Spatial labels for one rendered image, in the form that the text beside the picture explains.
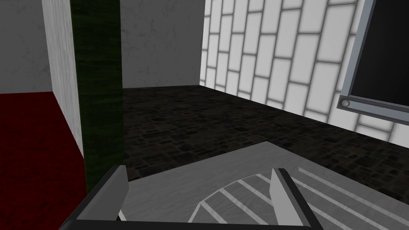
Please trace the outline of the grey ridged flat top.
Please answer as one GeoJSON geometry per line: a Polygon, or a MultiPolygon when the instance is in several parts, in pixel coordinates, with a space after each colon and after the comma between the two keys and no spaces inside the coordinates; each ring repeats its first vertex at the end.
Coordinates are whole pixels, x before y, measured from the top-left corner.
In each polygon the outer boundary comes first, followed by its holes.
{"type": "Polygon", "coordinates": [[[165,230],[409,230],[409,205],[269,142],[131,181],[121,211],[165,230]],[[273,168],[292,178],[312,227],[278,225],[273,168]]]}

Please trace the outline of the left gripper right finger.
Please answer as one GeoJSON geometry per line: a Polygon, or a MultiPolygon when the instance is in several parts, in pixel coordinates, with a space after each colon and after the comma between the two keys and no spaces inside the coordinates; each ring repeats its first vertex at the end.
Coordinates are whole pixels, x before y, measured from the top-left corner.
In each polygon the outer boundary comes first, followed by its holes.
{"type": "Polygon", "coordinates": [[[312,227],[299,203],[305,200],[286,170],[272,169],[269,193],[278,225],[312,227]]]}

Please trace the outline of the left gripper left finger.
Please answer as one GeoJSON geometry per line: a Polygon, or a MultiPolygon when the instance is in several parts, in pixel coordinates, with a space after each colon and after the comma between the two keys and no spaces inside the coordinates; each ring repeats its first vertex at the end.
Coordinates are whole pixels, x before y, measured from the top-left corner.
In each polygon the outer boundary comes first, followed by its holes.
{"type": "Polygon", "coordinates": [[[116,220],[129,182],[125,165],[114,165],[79,206],[77,220],[116,220]]]}

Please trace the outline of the dark green door leaf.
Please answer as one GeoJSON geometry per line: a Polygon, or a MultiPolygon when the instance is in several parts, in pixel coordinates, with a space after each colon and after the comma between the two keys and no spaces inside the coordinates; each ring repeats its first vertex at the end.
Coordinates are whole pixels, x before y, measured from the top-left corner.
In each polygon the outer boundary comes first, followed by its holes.
{"type": "Polygon", "coordinates": [[[41,0],[52,91],[90,192],[124,161],[120,0],[41,0]]]}

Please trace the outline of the grey framed dark window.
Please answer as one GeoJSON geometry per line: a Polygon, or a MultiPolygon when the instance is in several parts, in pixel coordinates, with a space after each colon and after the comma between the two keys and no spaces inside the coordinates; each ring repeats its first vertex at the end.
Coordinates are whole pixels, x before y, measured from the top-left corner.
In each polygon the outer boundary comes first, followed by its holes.
{"type": "Polygon", "coordinates": [[[337,107],[409,126],[409,0],[364,0],[337,107]]]}

